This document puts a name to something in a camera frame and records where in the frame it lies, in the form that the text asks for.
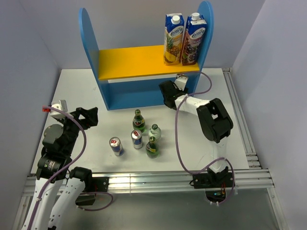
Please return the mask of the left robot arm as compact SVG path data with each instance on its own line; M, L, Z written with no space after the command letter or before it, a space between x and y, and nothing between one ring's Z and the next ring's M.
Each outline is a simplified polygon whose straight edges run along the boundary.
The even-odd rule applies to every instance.
M23 224L24 230L46 230L52 211L52 202L64 182L68 168L76 162L71 154L81 133L87 143L85 131L98 124L98 108L76 108L71 113L53 106L43 106L44 112L57 112L57 124L44 132L41 158L37 164L35 191L29 212Z

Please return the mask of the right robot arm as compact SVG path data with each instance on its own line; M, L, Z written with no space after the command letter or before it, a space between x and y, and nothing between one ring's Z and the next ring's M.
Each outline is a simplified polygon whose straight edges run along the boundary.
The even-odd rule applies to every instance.
M190 174L200 174L203 171L208 173L208 183L211 186L219 186L232 168L229 160L226 158L226 146L228 137L234 127L233 121L227 112L224 104L219 98L204 100L194 97L204 92L195 92L188 94L187 88L180 89L175 82L170 80L159 84L164 104L176 111L175 113L175 145L177 156L182 168ZM208 141L211 142L212 162L205 168L198 171L188 170L180 156L178 145L178 114L180 111L196 115L199 119L201 130Z

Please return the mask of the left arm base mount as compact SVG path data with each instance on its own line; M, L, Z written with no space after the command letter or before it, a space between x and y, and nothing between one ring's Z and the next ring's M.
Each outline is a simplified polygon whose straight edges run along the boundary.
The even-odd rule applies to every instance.
M107 192L109 178L108 177L93 177L89 186L82 193L88 192ZM75 201L77 206L92 206L97 200L97 194L79 195Z

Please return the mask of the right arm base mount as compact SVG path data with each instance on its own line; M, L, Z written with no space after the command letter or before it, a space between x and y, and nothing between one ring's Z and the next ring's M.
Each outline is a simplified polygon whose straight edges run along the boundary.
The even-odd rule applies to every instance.
M226 199L226 188L232 188L234 176L228 166L218 173L208 168L206 173L195 174L189 185L194 189L214 189L206 191L206 198L211 202L222 202Z

